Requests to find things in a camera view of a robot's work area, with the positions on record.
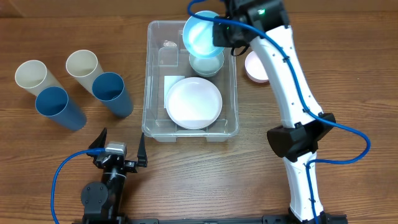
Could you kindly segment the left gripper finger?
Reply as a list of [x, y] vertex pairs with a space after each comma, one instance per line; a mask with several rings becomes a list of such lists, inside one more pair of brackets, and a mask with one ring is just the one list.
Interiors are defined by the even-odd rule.
[[106, 143], [107, 128], [104, 128], [100, 135], [90, 144], [89, 149], [104, 148]]
[[148, 159], [146, 153], [146, 146], [145, 146], [145, 135], [144, 133], [141, 134], [139, 148], [137, 152], [137, 166], [138, 167], [147, 167]]

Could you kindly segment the light blue bowl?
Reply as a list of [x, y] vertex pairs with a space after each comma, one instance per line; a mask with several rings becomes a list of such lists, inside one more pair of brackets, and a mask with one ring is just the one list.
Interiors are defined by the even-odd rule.
[[190, 54], [198, 58], [212, 58], [224, 50], [213, 45], [213, 25], [211, 21], [190, 16], [183, 27], [183, 43]]

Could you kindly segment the pink bowl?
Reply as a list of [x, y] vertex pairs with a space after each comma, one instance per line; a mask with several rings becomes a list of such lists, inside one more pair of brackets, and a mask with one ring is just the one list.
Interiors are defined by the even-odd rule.
[[245, 58], [244, 67], [249, 79], [256, 83], [267, 83], [269, 78], [259, 57], [252, 51]]

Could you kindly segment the dark blue cup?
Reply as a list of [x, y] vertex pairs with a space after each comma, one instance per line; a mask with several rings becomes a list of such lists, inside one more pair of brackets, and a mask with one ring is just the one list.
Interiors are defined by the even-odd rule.
[[41, 115], [71, 131], [78, 131], [86, 124], [81, 108], [58, 86], [41, 91], [36, 97], [35, 108]]
[[92, 85], [93, 95], [114, 115], [125, 118], [133, 111], [133, 103], [122, 77], [113, 72], [99, 75]]

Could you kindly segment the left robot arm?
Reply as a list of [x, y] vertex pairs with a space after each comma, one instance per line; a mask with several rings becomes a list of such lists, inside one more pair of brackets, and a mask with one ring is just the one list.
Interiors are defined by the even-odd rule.
[[81, 191], [84, 206], [83, 223], [130, 223], [127, 215], [119, 211], [128, 173], [136, 173], [139, 167], [147, 167], [148, 159], [144, 135], [141, 135], [137, 160], [126, 159], [127, 146], [123, 142], [106, 142], [107, 129], [91, 143], [89, 152], [93, 164], [103, 171], [100, 181], [87, 184]]

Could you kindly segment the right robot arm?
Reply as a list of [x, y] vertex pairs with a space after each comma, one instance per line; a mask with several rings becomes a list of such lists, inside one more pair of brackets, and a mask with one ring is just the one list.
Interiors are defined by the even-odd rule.
[[274, 153], [283, 159], [290, 188], [289, 214], [295, 223], [330, 223], [318, 195], [318, 142], [335, 117], [324, 113], [309, 89], [295, 51], [293, 29], [282, 1], [225, 1], [216, 17], [217, 47], [250, 46], [269, 77], [281, 125], [268, 130]]

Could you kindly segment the clear plastic storage bin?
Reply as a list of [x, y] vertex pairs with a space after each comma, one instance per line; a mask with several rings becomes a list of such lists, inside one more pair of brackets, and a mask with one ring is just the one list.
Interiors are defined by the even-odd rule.
[[220, 91], [223, 106], [217, 120], [199, 130], [188, 130], [168, 116], [165, 97], [178, 81], [196, 76], [183, 44], [185, 21], [152, 21], [147, 31], [147, 59], [142, 131], [158, 142], [199, 137], [208, 142], [223, 142], [239, 131], [236, 59], [229, 49], [223, 52], [219, 72], [209, 78]]

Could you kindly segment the white round plate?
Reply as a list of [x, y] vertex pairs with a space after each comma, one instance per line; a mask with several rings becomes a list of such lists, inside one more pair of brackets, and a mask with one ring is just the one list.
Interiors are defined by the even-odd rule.
[[165, 99], [169, 118], [185, 129], [203, 129], [221, 114], [223, 98], [215, 84], [200, 77], [184, 78], [174, 84]]

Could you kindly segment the beige cup centre left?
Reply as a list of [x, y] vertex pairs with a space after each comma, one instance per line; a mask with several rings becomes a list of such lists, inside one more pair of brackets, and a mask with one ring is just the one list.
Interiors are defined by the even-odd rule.
[[77, 50], [72, 53], [67, 58], [65, 68], [91, 94], [95, 79], [104, 73], [97, 56], [90, 50]]

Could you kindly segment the beige cup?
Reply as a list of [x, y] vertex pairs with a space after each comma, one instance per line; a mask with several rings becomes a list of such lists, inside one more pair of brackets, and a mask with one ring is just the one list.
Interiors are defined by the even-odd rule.
[[40, 60], [28, 60], [22, 63], [15, 72], [16, 83], [29, 93], [38, 96], [44, 89], [62, 84]]
[[104, 73], [97, 56], [90, 50], [77, 50], [72, 53], [67, 58], [65, 68], [91, 94], [95, 79]]

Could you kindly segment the beige cup far left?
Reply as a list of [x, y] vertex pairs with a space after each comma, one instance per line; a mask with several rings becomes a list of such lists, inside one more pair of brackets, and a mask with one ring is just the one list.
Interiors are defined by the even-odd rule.
[[15, 72], [16, 83], [29, 93], [38, 96], [44, 89], [62, 84], [40, 60], [28, 60], [22, 63]]

